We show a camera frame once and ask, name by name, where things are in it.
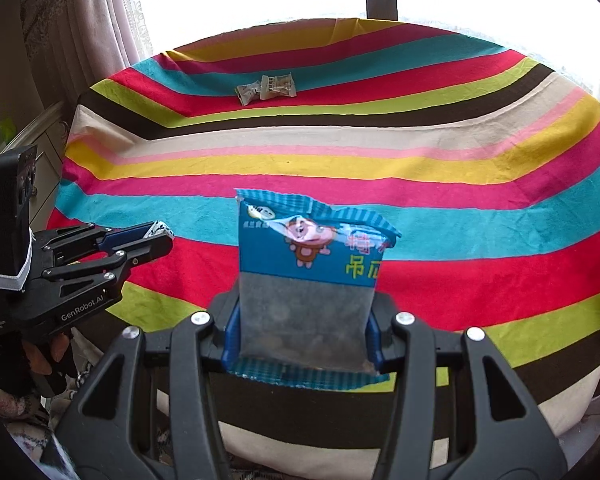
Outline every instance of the wall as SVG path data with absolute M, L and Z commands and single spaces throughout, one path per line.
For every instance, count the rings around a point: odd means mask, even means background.
M 18 131 L 40 112 L 20 27 L 20 0 L 0 3 L 0 120 L 11 117 Z

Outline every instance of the pink stripe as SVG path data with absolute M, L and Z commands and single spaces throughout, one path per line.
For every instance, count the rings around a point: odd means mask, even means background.
M 575 88 L 567 97 L 560 101 L 554 108 L 533 124 L 522 128 L 507 139 L 501 140 L 491 146 L 483 148 L 465 148 L 462 150 L 444 150 L 442 148 L 408 148 L 393 150 L 391 148 L 358 148 L 355 146 L 301 146 L 284 144 L 279 146 L 231 146 L 228 148 L 207 148 L 203 150 L 184 150 L 182 152 L 156 153 L 155 155 L 141 155 L 124 157 L 112 152 L 100 144 L 93 136 L 85 135 L 74 137 L 80 139 L 89 149 L 99 157 L 115 166 L 125 164 L 142 164 L 144 162 L 161 162 L 179 160 L 183 158 L 200 158 L 203 156 L 226 155 L 334 155 L 334 156 L 368 156 L 374 158 L 407 158 L 409 156 L 426 156 L 435 160 L 480 160 L 493 158 L 511 149 L 514 145 L 535 135 L 542 129 L 550 126 L 563 116 L 585 94 L 581 88 Z
M 600 166 L 600 122 L 575 146 L 537 170 L 504 184 L 440 184 L 400 178 L 355 180 L 282 175 L 184 175 L 98 180 L 66 158 L 63 177 L 87 194 L 119 196 L 235 196 L 235 188 L 301 193 L 332 204 L 381 203 L 398 207 L 520 209 L 541 202 Z

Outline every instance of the red stripe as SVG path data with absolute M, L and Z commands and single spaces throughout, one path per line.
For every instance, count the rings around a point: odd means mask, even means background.
M 54 210 L 50 225 L 75 223 Z M 176 238 L 131 281 L 199 306 L 228 290 L 238 249 Z M 463 330 L 536 316 L 600 293 L 600 232 L 550 254 L 458 262 L 382 263 L 377 289 L 436 328 Z
M 233 198 L 235 189 L 269 189 L 299 193 L 330 204 L 373 202 L 398 207 L 478 209 L 525 208 L 577 184 L 600 166 L 600 122 L 584 139 L 537 170 L 502 184 L 415 182 L 401 178 L 352 178 L 286 175 L 178 175 L 99 180 L 70 158 L 62 177 L 76 182 L 86 194 L 110 196 L 222 196 Z
M 381 50 L 410 41 L 424 40 L 435 36 L 454 34 L 440 28 L 425 27 L 413 23 L 403 23 L 395 27 L 376 30 L 367 34 L 354 36 L 349 40 L 313 48 L 254 54 L 253 56 L 235 57 L 220 61 L 174 61 L 165 54 L 158 54 L 154 59 L 167 70 L 179 70 L 186 74 L 244 73 L 282 70 L 288 67 L 313 66 L 341 60 L 345 57 L 358 56 L 375 50 Z
M 289 101 L 255 101 L 250 108 L 300 105 L 339 105 L 363 103 L 426 92 L 448 86 L 478 81 L 508 70 L 524 56 L 506 50 L 490 56 L 472 57 L 435 65 L 403 70 L 383 76 L 352 81 L 339 85 L 314 88 L 298 92 Z M 111 80 L 142 94 L 185 117 L 197 117 L 220 112 L 240 110 L 235 96 L 195 96 L 173 91 L 133 68 L 117 72 Z

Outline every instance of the yellow stripe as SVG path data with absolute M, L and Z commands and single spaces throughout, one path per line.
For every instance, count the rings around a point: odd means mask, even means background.
M 538 316 L 484 329 L 513 367 L 526 365 L 567 348 L 600 330 L 600 294 Z M 445 368 L 436 370 L 437 386 L 449 384 Z M 354 392 L 391 392 L 391 381 L 370 384 Z
M 122 300 L 107 309 L 110 314 L 145 332 L 172 328 L 199 310 L 202 309 L 187 301 L 131 282 L 125 282 L 122 287 Z
M 510 150 L 482 160 L 435 160 L 424 156 L 372 158 L 335 155 L 219 155 L 137 164 L 113 165 L 92 152 L 81 140 L 66 155 L 100 180 L 199 174 L 275 174 L 331 178 L 403 178 L 418 182 L 499 184 L 510 182 L 568 150 L 600 121 L 600 104 L 582 97 L 549 127 Z
M 142 115 L 154 123 L 158 123 L 165 128 L 177 128 L 180 126 L 191 126 L 192 124 L 202 124 L 213 121 L 279 115 L 373 115 L 421 110 L 423 108 L 429 108 L 432 106 L 466 101 L 468 99 L 473 99 L 475 97 L 496 92 L 516 82 L 537 64 L 537 61 L 525 58 L 500 74 L 480 79 L 478 81 L 447 86 L 437 90 L 430 90 L 417 94 L 410 94 L 407 96 L 392 97 L 389 99 L 368 101 L 364 103 L 298 106 L 289 104 L 287 106 L 271 106 L 266 108 L 245 107 L 231 112 L 219 112 L 216 114 L 196 117 L 182 116 L 170 108 L 152 101 L 142 94 L 122 86 L 111 79 L 104 79 L 99 83 L 96 83 L 91 88 L 110 101 L 113 101 L 139 115 Z
M 287 50 L 300 50 L 302 48 L 315 48 L 350 40 L 361 34 L 368 34 L 384 28 L 400 25 L 397 22 L 382 20 L 360 20 L 359 18 L 346 18 L 334 20 L 330 25 L 321 22 L 307 27 L 307 23 L 291 22 L 283 26 L 282 30 L 263 34 L 275 25 L 252 27 L 245 31 L 229 32 L 222 34 L 216 41 L 202 40 L 181 47 L 178 51 L 168 51 L 171 59 L 196 60 L 204 62 L 233 59 L 237 56 L 256 56 L 257 54 L 270 54 Z

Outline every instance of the small snack packet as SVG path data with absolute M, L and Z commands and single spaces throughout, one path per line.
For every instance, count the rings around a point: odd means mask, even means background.
M 279 95 L 296 97 L 296 83 L 294 83 L 291 74 L 274 77 L 269 77 L 268 75 L 262 76 L 260 81 L 260 99 L 266 101 Z
M 241 357 L 374 373 L 365 329 L 384 250 L 400 232 L 373 211 L 236 191 Z
M 235 87 L 235 93 L 238 99 L 240 99 L 240 104 L 246 106 L 260 94 L 260 81 L 255 81 L 248 85 L 238 85 Z

